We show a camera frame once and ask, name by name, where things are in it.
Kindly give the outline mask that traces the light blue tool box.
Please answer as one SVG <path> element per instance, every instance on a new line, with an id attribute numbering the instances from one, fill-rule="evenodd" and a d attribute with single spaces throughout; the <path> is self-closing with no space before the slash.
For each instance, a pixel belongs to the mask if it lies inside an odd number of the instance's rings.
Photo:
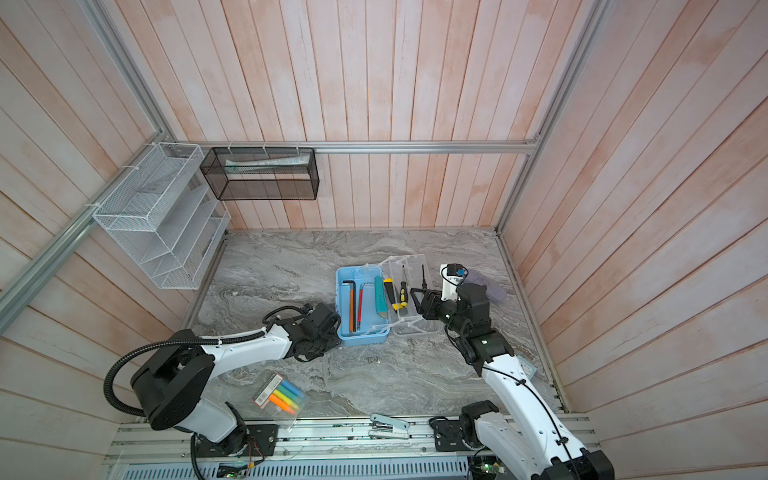
<path id="1" fill-rule="evenodd" d="M 336 312 L 341 318 L 337 332 L 344 347 L 382 344 L 387 340 L 390 332 L 388 317 L 381 318 L 375 308 L 374 279 L 376 276 L 382 277 L 379 265 L 348 266 L 341 267 L 336 271 Z M 343 280 L 356 282 L 356 299 L 359 286 L 362 285 L 364 289 L 362 330 L 353 334 L 350 334 L 349 331 L 348 288 L 342 285 Z"/>

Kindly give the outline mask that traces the teal handled tool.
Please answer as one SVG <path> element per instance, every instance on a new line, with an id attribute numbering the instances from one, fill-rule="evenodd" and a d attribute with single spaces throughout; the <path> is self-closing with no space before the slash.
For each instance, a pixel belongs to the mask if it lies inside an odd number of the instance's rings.
<path id="1" fill-rule="evenodd" d="M 388 303 L 387 303 L 387 297 L 385 293 L 385 286 L 384 281 L 381 276 L 376 276 L 374 279 L 374 289 L 375 289 L 375 308 L 377 314 L 381 318 L 387 318 L 388 317 Z"/>

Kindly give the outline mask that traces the black hex key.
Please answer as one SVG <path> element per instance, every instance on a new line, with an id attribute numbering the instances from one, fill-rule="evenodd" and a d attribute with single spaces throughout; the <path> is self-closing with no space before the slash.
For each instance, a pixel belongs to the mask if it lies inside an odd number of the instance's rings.
<path id="1" fill-rule="evenodd" d="M 354 319 L 355 313 L 356 313 L 356 295 L 357 295 L 357 286 L 356 282 L 354 280 L 343 280 L 342 285 L 346 286 L 348 288 L 348 294 L 349 294 L 349 300 L 348 300 L 348 307 L 349 307 L 349 318 Z"/>

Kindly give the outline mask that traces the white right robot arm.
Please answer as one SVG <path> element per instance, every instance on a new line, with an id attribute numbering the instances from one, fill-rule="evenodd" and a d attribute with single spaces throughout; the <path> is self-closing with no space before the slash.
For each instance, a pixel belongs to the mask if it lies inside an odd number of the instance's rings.
<path id="1" fill-rule="evenodd" d="M 413 305 L 426 320 L 440 321 L 450 343 L 511 414 L 478 401 L 462 408 L 464 441 L 486 448 L 517 479 L 613 479 L 606 454 L 590 450 L 556 416 L 525 373 L 520 357 L 492 327 L 483 285 L 465 283 L 454 299 L 437 290 L 413 289 Z"/>

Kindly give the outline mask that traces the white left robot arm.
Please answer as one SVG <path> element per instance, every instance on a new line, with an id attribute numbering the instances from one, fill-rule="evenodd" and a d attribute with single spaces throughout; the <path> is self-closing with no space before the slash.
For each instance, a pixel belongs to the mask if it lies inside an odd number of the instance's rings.
<path id="1" fill-rule="evenodd" d="M 320 358 L 340 344 L 340 324 L 340 316 L 320 303 L 280 307 L 261 328 L 242 334 L 206 337 L 181 330 L 149 349 L 152 356 L 131 387 L 152 429 L 188 432 L 233 455 L 245 448 L 249 430 L 230 403 L 203 398 L 209 382 L 256 363 Z"/>

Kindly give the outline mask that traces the black yellow utility knife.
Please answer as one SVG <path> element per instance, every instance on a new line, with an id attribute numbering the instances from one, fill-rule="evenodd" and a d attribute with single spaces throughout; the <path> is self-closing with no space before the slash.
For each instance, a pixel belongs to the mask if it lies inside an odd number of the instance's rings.
<path id="1" fill-rule="evenodd" d="M 399 315 L 405 315 L 407 313 L 407 307 L 401 308 L 399 304 L 399 289 L 400 289 L 400 282 L 395 282 L 391 278 L 386 278 L 383 280 L 384 286 L 385 286 L 385 293 L 387 295 L 388 301 L 392 307 L 392 309 L 398 313 Z"/>

